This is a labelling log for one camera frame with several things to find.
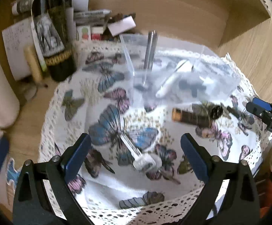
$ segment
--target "pink butterfly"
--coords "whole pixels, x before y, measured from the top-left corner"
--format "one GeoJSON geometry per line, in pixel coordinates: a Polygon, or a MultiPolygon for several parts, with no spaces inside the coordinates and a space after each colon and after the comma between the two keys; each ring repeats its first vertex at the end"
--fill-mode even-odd
{"type": "Polygon", "coordinates": [[[112,92],[107,92],[104,97],[116,100],[118,110],[121,114],[124,114],[130,107],[130,100],[129,98],[127,98],[127,93],[125,89],[116,88],[112,92]]]}

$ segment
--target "dark glass bottle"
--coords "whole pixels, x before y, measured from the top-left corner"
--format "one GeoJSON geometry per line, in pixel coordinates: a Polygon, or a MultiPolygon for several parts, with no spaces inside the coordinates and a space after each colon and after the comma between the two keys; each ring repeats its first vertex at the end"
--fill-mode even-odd
{"type": "Polygon", "coordinates": [[[32,12],[40,48],[53,80],[61,82],[76,70],[68,39],[63,0],[34,0],[32,12]]]}

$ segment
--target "blue gripper pad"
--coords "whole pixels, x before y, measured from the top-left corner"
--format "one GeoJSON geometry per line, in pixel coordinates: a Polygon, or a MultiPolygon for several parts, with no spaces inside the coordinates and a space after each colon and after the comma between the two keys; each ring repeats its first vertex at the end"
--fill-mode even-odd
{"type": "Polygon", "coordinates": [[[189,133],[183,134],[180,139],[180,146],[192,166],[196,177],[206,184],[209,180],[208,174],[210,171],[210,167],[206,162],[210,162],[210,154],[204,147],[199,146],[189,133]]]}
{"type": "Polygon", "coordinates": [[[252,99],[252,103],[256,104],[256,105],[258,105],[258,106],[260,106],[262,108],[264,108],[267,111],[271,111],[272,110],[272,107],[271,107],[271,105],[268,102],[263,101],[263,100],[261,100],[259,98],[256,98],[256,97],[253,98],[252,99]]]}
{"type": "Polygon", "coordinates": [[[65,165],[65,183],[69,183],[71,180],[75,179],[90,148],[91,148],[91,138],[88,134],[81,134],[79,139],[76,141],[72,148],[76,148],[70,159],[65,165]]]}

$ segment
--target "screw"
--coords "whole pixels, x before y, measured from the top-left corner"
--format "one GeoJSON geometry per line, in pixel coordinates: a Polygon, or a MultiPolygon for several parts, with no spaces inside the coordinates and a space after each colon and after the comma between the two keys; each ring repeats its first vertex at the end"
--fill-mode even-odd
{"type": "Polygon", "coordinates": [[[31,160],[26,160],[25,161],[25,166],[29,166],[31,164],[31,162],[32,162],[31,160]]]}
{"type": "Polygon", "coordinates": [[[52,160],[53,160],[53,162],[57,162],[60,160],[60,156],[53,156],[52,160]]]}
{"type": "Polygon", "coordinates": [[[248,165],[248,163],[247,163],[246,160],[241,160],[241,164],[244,165],[244,166],[247,166],[247,165],[248,165]]]}
{"type": "Polygon", "coordinates": [[[219,156],[212,156],[212,161],[219,162],[221,159],[219,156]]]}

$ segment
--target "clear plastic container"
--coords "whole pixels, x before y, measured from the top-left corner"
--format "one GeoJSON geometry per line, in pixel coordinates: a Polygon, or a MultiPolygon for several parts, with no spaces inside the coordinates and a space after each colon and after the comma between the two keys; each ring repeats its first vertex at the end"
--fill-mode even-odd
{"type": "Polygon", "coordinates": [[[159,36],[152,70],[146,71],[147,36],[121,34],[120,39],[133,83],[133,107],[226,100],[240,83],[206,46],[159,36]]]}

